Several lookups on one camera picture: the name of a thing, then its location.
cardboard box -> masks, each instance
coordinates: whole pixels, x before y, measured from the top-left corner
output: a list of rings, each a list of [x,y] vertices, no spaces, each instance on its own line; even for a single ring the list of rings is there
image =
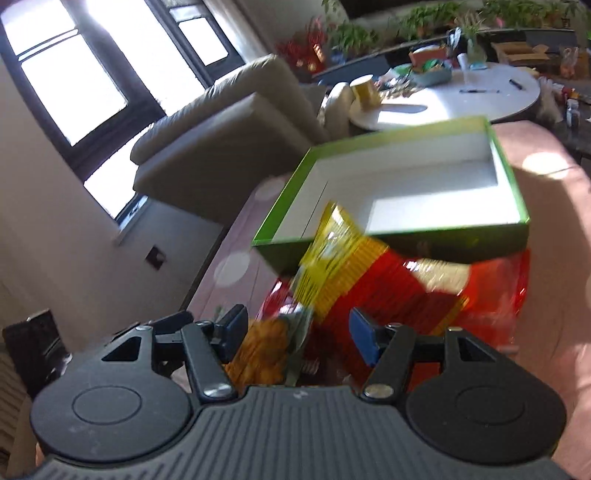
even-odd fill
[[[499,63],[516,66],[536,66],[550,58],[541,51],[535,51],[526,42],[491,43],[499,58]]]
[[[297,271],[330,200],[408,257],[470,263],[527,244],[525,204],[484,117],[312,148],[252,242],[278,274]]]

sofa armrest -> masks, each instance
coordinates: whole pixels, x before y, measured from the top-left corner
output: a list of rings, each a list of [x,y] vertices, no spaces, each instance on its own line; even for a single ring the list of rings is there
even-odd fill
[[[341,82],[335,85],[324,106],[324,128],[332,141],[350,136],[349,109],[355,96],[351,87]]]
[[[138,168],[134,189],[230,226],[261,180],[293,171],[311,146],[254,93],[149,158]]]

white wall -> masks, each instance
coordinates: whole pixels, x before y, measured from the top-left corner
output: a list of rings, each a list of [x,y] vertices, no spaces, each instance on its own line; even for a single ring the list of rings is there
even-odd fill
[[[178,309],[220,227],[154,204],[120,246],[117,224],[45,137],[0,63],[0,278],[29,311],[53,310],[78,349]],[[144,260],[158,245],[169,262]]]
[[[8,287],[0,281],[0,328],[12,325],[23,318],[27,318],[27,310]]]
[[[273,45],[289,40],[314,17],[324,15],[322,0],[239,0],[257,31]]]

green plant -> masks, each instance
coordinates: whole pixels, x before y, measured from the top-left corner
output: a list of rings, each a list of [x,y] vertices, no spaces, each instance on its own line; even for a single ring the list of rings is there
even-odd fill
[[[430,34],[436,7],[420,5],[413,8],[404,19],[408,29],[416,32],[417,37],[423,38]]]
[[[478,32],[482,28],[483,20],[475,11],[469,11],[457,18],[457,24],[462,29],[462,35],[470,40],[476,40]]]
[[[458,2],[444,2],[437,4],[433,10],[433,26],[442,27],[444,25],[453,25],[463,4]]]
[[[562,17],[562,5],[560,2],[551,0],[545,3],[545,13],[542,25],[545,27],[557,27],[558,20]]]
[[[372,50],[379,41],[379,35],[374,30],[367,30],[361,25],[351,22],[343,22],[329,30],[329,43],[346,56],[367,53]]]
[[[562,6],[566,18],[575,18],[582,11],[579,0],[562,0]]]
[[[322,0],[322,7],[326,17],[326,34],[331,47],[347,56],[367,53],[377,45],[379,35],[375,30],[368,30],[349,20],[341,20],[343,7],[339,0]]]
[[[535,0],[486,0],[480,11],[488,23],[511,28],[540,27],[548,5]]]

beige sofa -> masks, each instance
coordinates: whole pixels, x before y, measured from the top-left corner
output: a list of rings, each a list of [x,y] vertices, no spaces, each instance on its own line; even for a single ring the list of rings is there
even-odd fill
[[[231,226],[261,180],[293,171],[313,145],[349,136],[351,103],[350,88],[337,85],[321,125],[287,64],[263,57],[139,139],[134,189]]]

